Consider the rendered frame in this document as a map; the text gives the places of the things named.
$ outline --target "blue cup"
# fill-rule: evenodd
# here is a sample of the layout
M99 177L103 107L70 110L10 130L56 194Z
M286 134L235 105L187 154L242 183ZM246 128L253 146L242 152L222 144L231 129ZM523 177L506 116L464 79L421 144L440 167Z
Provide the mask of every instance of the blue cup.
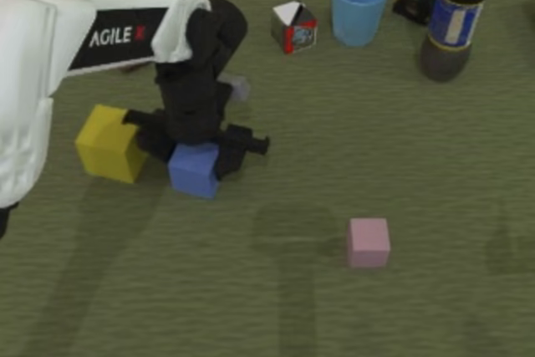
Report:
M333 31L347 46L365 46L379 28L386 0L332 0Z

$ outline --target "bottle base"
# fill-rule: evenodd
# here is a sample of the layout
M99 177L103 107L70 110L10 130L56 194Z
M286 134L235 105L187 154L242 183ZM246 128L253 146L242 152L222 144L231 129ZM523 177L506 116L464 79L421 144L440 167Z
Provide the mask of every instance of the bottle base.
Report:
M433 81L445 83L453 80L466 67L471 46L458 52L437 48L426 35L420 49L420 69Z

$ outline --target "red x logo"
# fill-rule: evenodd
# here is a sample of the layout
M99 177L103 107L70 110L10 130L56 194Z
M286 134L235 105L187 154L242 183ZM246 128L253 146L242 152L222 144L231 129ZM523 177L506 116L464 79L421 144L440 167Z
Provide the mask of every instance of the red x logo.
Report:
M143 39L145 39L145 26L144 25L138 25L135 28L134 38L136 41L142 41Z

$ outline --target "robotic arm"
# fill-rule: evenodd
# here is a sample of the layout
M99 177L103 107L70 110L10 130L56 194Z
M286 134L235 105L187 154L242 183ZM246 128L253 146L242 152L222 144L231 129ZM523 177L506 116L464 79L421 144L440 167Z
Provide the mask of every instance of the robotic arm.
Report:
M65 77L155 62L156 83L164 101L159 113L164 125L157 134L174 144L221 135L225 100L215 102L217 117L212 119L217 127L204 132L204 137L184 135L183 129L193 119L192 107L198 116L199 105L206 108L211 103L216 92L210 88L222 85L217 82L221 73L217 70L236 48L229 51L222 46L225 33L232 30L220 31L226 21L214 13L214 4L220 3L0 0L0 237L9 211L31 191L43 170L54 104L51 97ZM147 128L141 129L145 130L138 142L143 146Z

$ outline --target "small house-shaped box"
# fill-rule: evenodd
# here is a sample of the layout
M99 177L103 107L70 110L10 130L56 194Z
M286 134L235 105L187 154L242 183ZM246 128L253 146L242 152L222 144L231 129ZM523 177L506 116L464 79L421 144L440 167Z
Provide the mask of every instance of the small house-shaped box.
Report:
M304 3L292 1L273 8L271 35L286 54L316 44L318 20Z

